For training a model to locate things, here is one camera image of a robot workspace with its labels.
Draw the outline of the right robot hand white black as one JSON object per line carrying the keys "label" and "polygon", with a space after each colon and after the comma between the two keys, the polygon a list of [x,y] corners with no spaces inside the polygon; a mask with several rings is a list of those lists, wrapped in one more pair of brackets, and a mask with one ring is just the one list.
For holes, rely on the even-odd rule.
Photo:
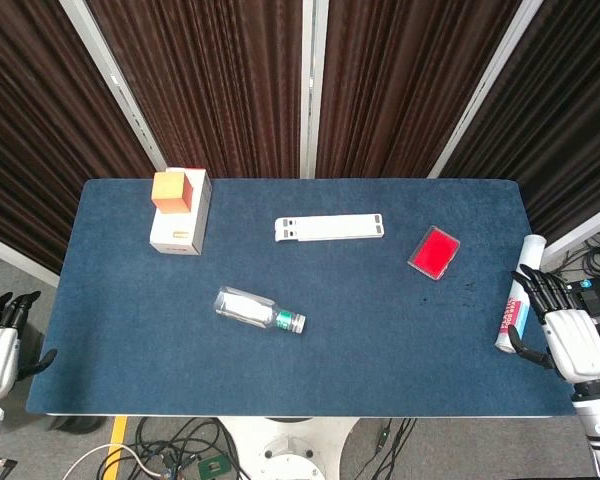
{"label": "right robot hand white black", "polygon": [[550,273],[522,264],[513,280],[527,294],[544,333],[547,350],[532,350],[517,329],[507,330],[516,354],[556,371],[567,383],[600,381],[600,335],[590,315],[571,298],[567,285]]}

